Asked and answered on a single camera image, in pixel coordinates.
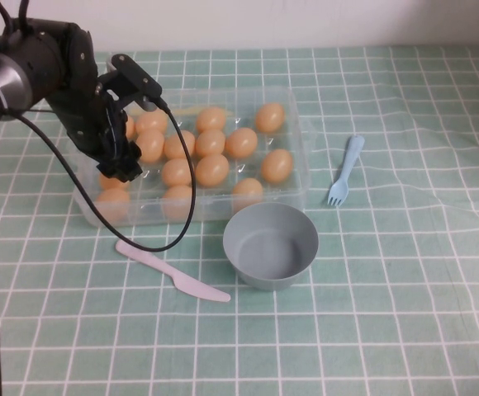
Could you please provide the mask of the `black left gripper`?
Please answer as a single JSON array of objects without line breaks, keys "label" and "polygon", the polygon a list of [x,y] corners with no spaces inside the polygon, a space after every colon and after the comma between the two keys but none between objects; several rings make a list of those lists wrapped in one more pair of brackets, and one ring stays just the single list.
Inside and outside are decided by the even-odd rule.
[{"label": "black left gripper", "polygon": [[67,73],[64,128],[77,149],[97,161],[107,178],[133,181],[141,173],[141,150],[126,137],[125,106],[149,100],[146,72]]}]

